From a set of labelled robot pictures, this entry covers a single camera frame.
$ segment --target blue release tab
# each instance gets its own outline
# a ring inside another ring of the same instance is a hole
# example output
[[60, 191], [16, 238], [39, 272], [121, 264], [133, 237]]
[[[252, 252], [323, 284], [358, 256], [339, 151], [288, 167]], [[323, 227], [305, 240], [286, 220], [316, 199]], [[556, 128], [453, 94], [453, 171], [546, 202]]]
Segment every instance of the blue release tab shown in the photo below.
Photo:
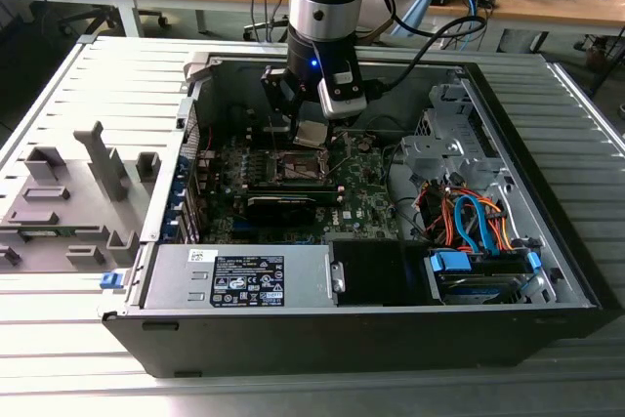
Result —
[[118, 272], [105, 272], [102, 274], [102, 279], [100, 280], [100, 288], [103, 290], [109, 290], [113, 288], [124, 288], [121, 284], [124, 276]]
[[430, 257], [432, 269], [438, 271], [470, 271], [471, 262], [467, 253], [460, 251], [437, 251]]
[[430, 264], [432, 264], [432, 269], [434, 272], [442, 271], [442, 262], [438, 258], [438, 255], [430, 256]]
[[531, 267], [536, 271], [542, 267], [542, 263], [540, 262], [540, 258], [536, 253], [528, 253], [527, 260], [531, 264]]

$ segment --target white label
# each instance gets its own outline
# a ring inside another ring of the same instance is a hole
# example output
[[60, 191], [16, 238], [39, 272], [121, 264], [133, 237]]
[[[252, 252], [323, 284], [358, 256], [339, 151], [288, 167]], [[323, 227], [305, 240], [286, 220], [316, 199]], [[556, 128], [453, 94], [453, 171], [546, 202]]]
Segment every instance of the white label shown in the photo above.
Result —
[[218, 251], [216, 249], [189, 249], [188, 263], [214, 263]]

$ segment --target green circuit board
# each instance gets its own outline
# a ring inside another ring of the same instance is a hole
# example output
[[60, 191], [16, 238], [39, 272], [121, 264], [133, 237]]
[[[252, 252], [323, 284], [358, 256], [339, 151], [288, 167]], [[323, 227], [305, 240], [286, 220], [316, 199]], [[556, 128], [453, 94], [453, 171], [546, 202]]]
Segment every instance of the green circuit board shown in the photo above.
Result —
[[[281, 163], [283, 167], [275, 165], [276, 159], [285, 162]], [[285, 199], [294, 193], [314, 197], [321, 202], [313, 209], [313, 219], [289, 227], [251, 222], [245, 208], [253, 191], [247, 185], [249, 174], [247, 178], [244, 174], [252, 160], [256, 162], [257, 194]], [[396, 220], [381, 181], [381, 150], [369, 138], [346, 134], [329, 150], [283, 152], [252, 149], [231, 141], [217, 151], [213, 167], [215, 184], [207, 196], [209, 231], [204, 242], [324, 244], [332, 239], [396, 238]], [[264, 193], [264, 185], [285, 191]]]

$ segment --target power supply label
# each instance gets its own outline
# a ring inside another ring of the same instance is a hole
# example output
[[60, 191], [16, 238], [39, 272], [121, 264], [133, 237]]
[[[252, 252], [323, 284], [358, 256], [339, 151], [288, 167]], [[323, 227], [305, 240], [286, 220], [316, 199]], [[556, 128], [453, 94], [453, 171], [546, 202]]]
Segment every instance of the power supply label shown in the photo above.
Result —
[[283, 307], [284, 257], [218, 256], [210, 301], [217, 308]]

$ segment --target robotic arm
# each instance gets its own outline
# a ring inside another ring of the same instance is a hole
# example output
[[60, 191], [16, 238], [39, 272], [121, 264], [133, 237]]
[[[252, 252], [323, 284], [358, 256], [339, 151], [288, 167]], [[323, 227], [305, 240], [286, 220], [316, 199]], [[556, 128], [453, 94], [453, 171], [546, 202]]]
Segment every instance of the robotic arm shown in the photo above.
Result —
[[[392, 18], [401, 23], [396, 16], [395, 0], [393, 8], [389, 0], [384, 1]], [[413, 0], [399, 1], [404, 5], [408, 2], [409, 7]], [[287, 66], [285, 69], [268, 66], [262, 77], [262, 84], [273, 109], [291, 119], [292, 131], [296, 131], [299, 109], [304, 101], [320, 103], [323, 115], [331, 125], [341, 123], [349, 126], [366, 109], [368, 101], [380, 98], [396, 84], [394, 82], [389, 86], [380, 80], [362, 79], [354, 49], [356, 26], [359, 19], [362, 19], [362, 3], [363, 0], [289, 0]], [[375, 7], [380, 6], [379, 0], [366, 0], [366, 3], [365, 11], [375, 10]], [[429, 4], [429, 0], [419, 4], [423, 13]], [[435, 34], [427, 34], [431, 36], [431, 41], [417, 55], [418, 59], [442, 36], [444, 30], [468, 19], [459, 19]], [[408, 68], [405, 75], [415, 63]], [[286, 98], [279, 86], [282, 80], [293, 91], [290, 99]]]

